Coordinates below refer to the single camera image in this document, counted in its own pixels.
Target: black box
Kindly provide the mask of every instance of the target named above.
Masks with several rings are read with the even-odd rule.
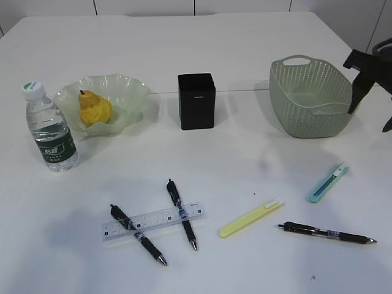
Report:
[[[178,100],[182,130],[214,127],[215,85],[210,73],[179,75]]]

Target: yellow utility knife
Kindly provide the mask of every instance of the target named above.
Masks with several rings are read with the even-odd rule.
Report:
[[[240,217],[239,219],[235,220],[234,222],[229,223],[228,225],[224,226],[219,230],[219,236],[221,238],[227,238],[230,235],[238,232],[242,228],[250,225],[251,223],[257,221],[258,219],[262,218],[266,214],[274,211],[276,208],[283,205],[283,200],[279,197],[270,200],[267,203],[264,203],[262,206],[259,206],[255,210],[252,210],[250,213]]]

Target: black pen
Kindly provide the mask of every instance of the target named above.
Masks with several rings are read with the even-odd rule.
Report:
[[[133,223],[129,220],[125,213],[117,205],[111,204],[110,214],[117,221],[121,223],[121,225],[126,230],[136,230]],[[143,245],[143,247],[154,257],[154,259],[162,265],[167,265],[165,257],[160,253],[160,251],[154,246],[154,244],[143,234],[143,232],[134,233],[134,236],[138,241]]]
[[[169,179],[169,183],[166,185],[167,192],[169,192],[171,196],[171,200],[173,201],[174,206],[177,206],[178,208],[178,213],[180,218],[184,219],[187,217],[187,213],[185,209],[183,209],[182,204],[181,204],[181,199],[179,197],[179,193],[177,191],[176,185],[174,182]],[[185,229],[185,233],[188,237],[188,241],[190,242],[190,245],[197,250],[197,243],[196,243],[196,237],[194,234],[194,231],[192,230],[192,227],[190,226],[189,220],[183,221],[183,227]]]
[[[311,227],[309,225],[296,224],[294,222],[285,222],[284,225],[278,225],[283,230],[292,233],[311,235],[311,236],[322,236],[328,239],[335,239],[346,242],[353,242],[359,244],[374,244],[377,243],[375,239],[368,238],[365,236],[353,235],[348,233],[342,233],[337,231],[323,231],[319,228]]]

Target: basket handle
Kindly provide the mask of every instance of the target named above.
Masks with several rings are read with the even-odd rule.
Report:
[[[314,58],[308,57],[306,55],[291,55],[291,56],[288,56],[286,58],[281,59],[280,62],[283,64],[285,61],[288,61],[291,59],[305,59],[305,60],[309,60],[310,62],[313,62],[315,60]]]
[[[327,107],[327,106],[330,106],[330,105],[341,105],[342,107],[347,107],[347,109],[349,109],[349,106],[350,106],[349,104],[343,103],[343,102],[330,102],[330,103],[325,103],[325,104],[321,104],[321,105],[314,106],[314,107],[309,107],[308,110],[313,115],[341,115],[343,113],[347,113],[347,110],[346,111],[335,111],[335,112],[323,112],[322,114],[321,113],[317,113],[317,110],[319,108]]]

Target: green label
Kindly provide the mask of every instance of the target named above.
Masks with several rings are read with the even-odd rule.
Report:
[[[23,89],[27,90],[28,87],[30,87],[31,83],[27,83],[23,86]]]
[[[36,141],[36,143],[43,159],[51,164],[67,160],[76,151],[75,143],[69,129],[61,138],[46,142]]]

